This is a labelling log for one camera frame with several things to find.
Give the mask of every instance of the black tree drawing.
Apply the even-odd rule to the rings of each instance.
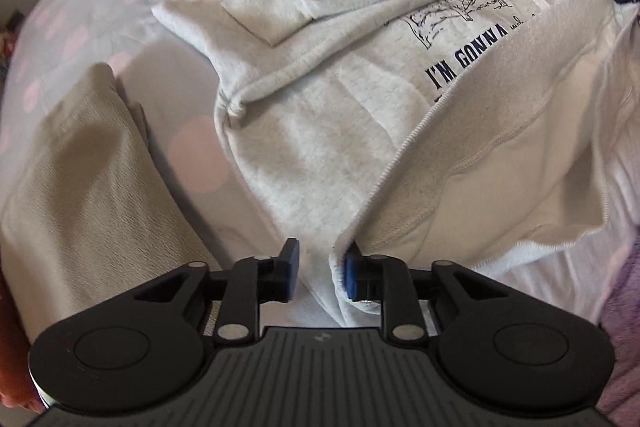
[[[406,15],[404,20],[420,42],[430,49],[433,39],[442,31],[441,24],[457,17],[473,21],[471,14],[488,7],[511,8],[505,0],[439,0]]]

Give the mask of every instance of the silver screw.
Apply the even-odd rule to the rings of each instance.
[[[249,334],[249,328],[242,324],[225,324],[218,330],[218,336],[226,341],[239,341]]]
[[[416,341],[424,336],[424,330],[415,324],[403,324],[396,326],[391,334],[400,341]]]

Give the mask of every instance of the purple fabric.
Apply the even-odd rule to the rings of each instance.
[[[619,427],[640,426],[640,236],[602,310],[616,365],[598,409]]]

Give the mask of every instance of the beige garment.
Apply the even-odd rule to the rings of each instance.
[[[189,261],[220,269],[156,171],[140,108],[119,97],[106,64],[40,124],[0,219],[2,272],[18,311],[42,329]],[[28,328],[30,341],[42,329]]]

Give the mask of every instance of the sweatshirt cuff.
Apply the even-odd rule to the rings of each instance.
[[[312,21],[302,11],[300,0],[223,0],[222,7],[271,46],[280,44]]]

